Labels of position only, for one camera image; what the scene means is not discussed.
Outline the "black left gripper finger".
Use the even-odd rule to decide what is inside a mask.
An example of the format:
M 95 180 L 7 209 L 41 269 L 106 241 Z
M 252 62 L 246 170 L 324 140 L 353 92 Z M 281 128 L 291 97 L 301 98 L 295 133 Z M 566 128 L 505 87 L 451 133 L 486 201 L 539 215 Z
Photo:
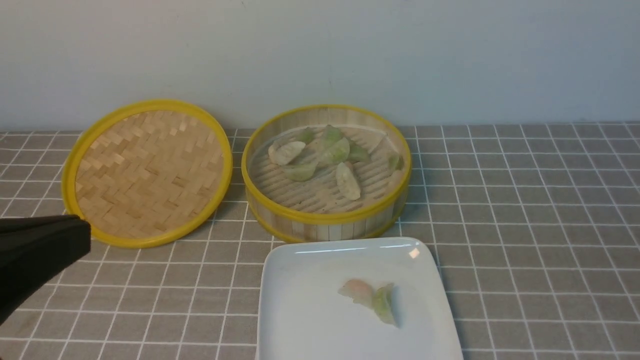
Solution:
M 0 234 L 0 323 L 90 250 L 91 226 L 84 219 Z

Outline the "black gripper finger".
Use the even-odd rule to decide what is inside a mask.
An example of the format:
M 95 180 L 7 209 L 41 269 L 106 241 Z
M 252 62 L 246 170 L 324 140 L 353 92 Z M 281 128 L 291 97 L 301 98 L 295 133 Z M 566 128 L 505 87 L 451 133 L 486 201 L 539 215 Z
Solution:
M 0 234 L 7 235 L 16 231 L 25 231 L 51 224 L 71 224 L 82 222 L 78 215 L 50 215 L 33 218 L 2 218 L 0 219 Z

